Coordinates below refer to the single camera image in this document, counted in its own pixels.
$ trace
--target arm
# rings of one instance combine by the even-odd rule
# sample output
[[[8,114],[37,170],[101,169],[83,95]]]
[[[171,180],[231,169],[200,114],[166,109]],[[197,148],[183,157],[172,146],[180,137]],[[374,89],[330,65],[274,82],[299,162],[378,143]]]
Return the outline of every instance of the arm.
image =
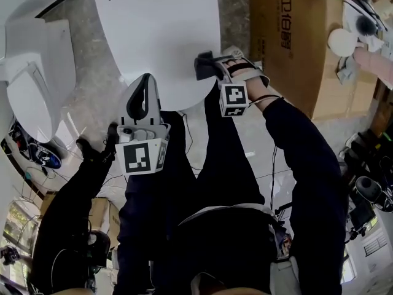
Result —
[[[249,80],[247,91],[251,100],[271,94],[260,79]],[[263,101],[257,107],[277,147],[284,150],[297,181],[290,218],[295,233],[291,255],[298,262],[302,294],[315,294],[315,283],[323,285],[319,294],[341,294],[348,192],[341,184],[337,158],[318,129],[297,108],[277,99]]]

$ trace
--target toilet seat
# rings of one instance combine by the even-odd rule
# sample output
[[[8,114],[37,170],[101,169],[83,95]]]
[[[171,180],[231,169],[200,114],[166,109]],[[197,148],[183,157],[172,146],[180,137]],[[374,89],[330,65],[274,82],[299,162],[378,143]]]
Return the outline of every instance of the toilet seat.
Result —
[[[7,87],[7,94],[15,117],[26,132],[41,143],[48,143],[55,135],[60,121],[60,107],[54,106],[41,73],[29,64]]]

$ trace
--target cable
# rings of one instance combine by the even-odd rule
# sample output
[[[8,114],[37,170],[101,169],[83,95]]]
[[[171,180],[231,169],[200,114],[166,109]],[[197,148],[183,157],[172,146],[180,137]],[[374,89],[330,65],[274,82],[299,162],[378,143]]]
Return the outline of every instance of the cable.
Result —
[[[281,171],[278,171],[278,172],[275,173],[275,174],[285,173],[286,171],[291,171],[291,169],[281,170]],[[267,176],[271,176],[271,175],[272,175],[272,174],[267,174],[267,175],[265,175],[265,176],[261,176],[261,177],[258,177],[258,178],[256,178],[256,179],[261,179],[261,178],[264,178],[264,177],[267,177]]]
[[[44,189],[47,189],[47,190],[49,190],[49,191],[54,191],[54,192],[59,192],[60,190],[55,190],[55,189],[51,189],[51,188],[47,188],[47,187],[44,187],[44,186],[41,186],[40,184],[35,184],[34,183],[34,181],[32,181],[32,183],[37,187],[37,186],[40,186],[41,188],[44,188]]]
[[[40,187],[42,187],[42,186],[46,183],[47,180],[48,180],[48,177],[46,177],[45,180],[44,180],[44,182],[43,182],[42,184],[40,184]],[[32,199],[30,199],[32,191],[33,191],[33,190],[30,191],[29,200],[32,201],[32,202],[34,202],[34,199],[37,197],[37,194],[38,194],[39,191],[35,192],[34,197],[33,197]]]
[[[187,155],[190,152],[192,145],[194,144],[194,139],[192,138],[192,135],[191,135],[188,115],[185,113],[185,114],[183,114],[182,118],[185,118],[185,124],[187,125],[187,130],[189,131],[189,135],[191,138],[191,144],[190,144],[189,150],[185,153]]]
[[[69,179],[66,179],[66,176],[63,176],[62,174],[59,174],[57,171],[54,171],[54,170],[53,170],[53,172],[54,172],[56,175],[58,175],[59,177],[62,177],[62,178],[68,183]]]
[[[53,260],[52,269],[51,269],[51,271],[50,271],[50,284],[51,284],[51,286],[52,286],[52,293],[54,293],[54,291],[53,291],[53,268],[55,267],[55,263],[56,263],[57,257],[58,257],[63,251],[67,251],[67,250],[68,250],[68,249],[62,249],[62,250],[60,250],[60,252],[57,254],[55,260]]]
[[[111,186],[111,187],[108,187],[108,189],[112,189],[112,188],[117,188],[117,189],[121,189],[121,190],[126,190],[125,188],[119,187],[119,186]]]
[[[109,178],[109,179],[102,185],[102,187],[104,187],[110,180],[115,179],[115,178],[119,178],[119,177],[122,177],[122,176],[123,176],[123,175],[115,176],[115,177]]]
[[[76,154],[75,152],[70,151],[69,149],[67,149],[66,147],[63,147],[61,145],[59,145],[54,139],[52,140],[60,149],[66,150],[67,152],[69,152],[73,157],[76,157],[77,159],[83,161],[83,158],[81,158],[78,154]]]
[[[44,171],[42,171],[42,169],[40,170],[40,169],[38,169],[38,168],[36,168],[36,167],[32,167],[32,166],[29,166],[29,167],[26,168],[26,170],[25,170],[25,175],[24,175],[24,177],[23,177],[22,191],[21,191],[21,193],[19,193],[19,194],[20,194],[20,197],[21,197],[21,198],[26,199],[27,201],[30,201],[30,203],[32,203],[32,204],[35,205],[35,203],[32,202],[31,199],[30,199],[31,193],[32,193],[32,191],[33,191],[33,188],[30,189],[29,198],[27,198],[27,197],[25,197],[25,196],[23,195],[23,190],[24,190],[24,188],[25,188],[25,183],[26,183],[26,174],[28,173],[28,170],[30,170],[30,169],[32,169],[32,170],[37,170],[37,171],[43,173],[44,176],[46,177],[46,179],[44,180],[44,182],[43,182],[42,184],[38,184],[40,187],[42,187],[48,179],[54,179],[54,178],[49,178],[49,176],[46,175],[46,174],[44,173]]]
[[[271,172],[272,175],[272,182],[271,182],[271,194],[270,194],[270,209],[273,210],[273,194],[274,194],[274,169],[276,168],[276,156],[277,156],[278,147],[274,145],[273,155],[271,157],[271,161],[273,164],[273,171]]]
[[[277,96],[277,95],[264,95],[264,96],[261,96],[260,98],[256,99],[255,101],[252,101],[252,102],[250,103],[250,105],[249,105],[249,108],[250,108],[252,105],[259,104],[259,103],[261,103],[261,102],[263,102],[263,101],[265,101],[265,100],[272,100],[272,99],[277,99],[277,98],[281,98],[281,97],[280,97],[280,96]]]

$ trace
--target person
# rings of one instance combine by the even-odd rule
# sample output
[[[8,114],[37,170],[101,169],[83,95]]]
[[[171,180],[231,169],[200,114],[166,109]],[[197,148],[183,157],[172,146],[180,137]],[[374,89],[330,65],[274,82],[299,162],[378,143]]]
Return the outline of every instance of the person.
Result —
[[[249,68],[236,71],[234,66],[245,63],[232,60],[226,67],[237,76]],[[271,95],[260,78],[246,84],[251,101]],[[219,97],[215,86],[204,101],[209,142],[198,178],[186,157],[182,117],[161,113],[171,125],[164,168],[128,180],[114,295],[144,294],[152,286],[158,295],[225,289],[232,291],[228,294],[270,294],[270,264],[277,257],[271,217],[264,213],[265,199],[234,122],[221,116]],[[268,97],[257,107],[297,181],[290,254],[297,260],[302,294],[341,294],[348,192],[337,158],[291,104]],[[317,235],[315,229],[323,231]]]
[[[76,141],[84,161],[43,215],[27,277],[30,294],[49,295],[86,287],[90,276],[87,246],[91,200],[101,190],[115,160],[117,143],[115,123],[108,128],[106,147],[101,153],[83,138]]]

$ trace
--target floor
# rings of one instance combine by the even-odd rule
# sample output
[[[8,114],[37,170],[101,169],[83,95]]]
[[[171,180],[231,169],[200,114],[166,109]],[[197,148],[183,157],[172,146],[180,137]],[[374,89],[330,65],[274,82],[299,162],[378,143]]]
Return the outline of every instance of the floor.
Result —
[[[246,54],[249,53],[248,0],[219,0],[219,5],[222,48],[234,44],[241,47]],[[117,102],[126,89],[126,84],[122,82],[108,48],[94,0],[67,0],[47,13],[44,18],[47,21],[62,18],[69,20],[77,71],[76,89],[62,109],[62,121],[54,142],[61,147],[60,151],[64,157],[63,167],[58,171],[63,177],[46,179],[39,171],[29,171],[38,188],[46,193],[48,190],[58,191],[77,171],[81,159],[75,140],[80,134],[86,136],[95,148],[103,149],[107,126],[115,120]],[[338,154],[353,133],[368,128],[374,111],[375,107],[367,117],[331,120],[316,125],[334,152]],[[208,142],[203,104],[185,112],[189,116],[189,127],[193,138],[188,154],[189,161],[193,167],[201,168],[206,157]],[[250,108],[244,117],[235,119],[235,123],[260,185],[260,191],[269,204],[272,182],[271,155],[274,143],[265,128],[264,118],[259,110]],[[18,154],[15,156],[22,168],[31,166]],[[274,207],[278,208],[291,201],[292,189],[295,185],[282,151],[277,154],[276,172]],[[99,196],[109,198],[118,208],[121,208],[125,203],[126,183],[117,162],[113,164],[107,179],[112,177],[117,178],[108,181]]]

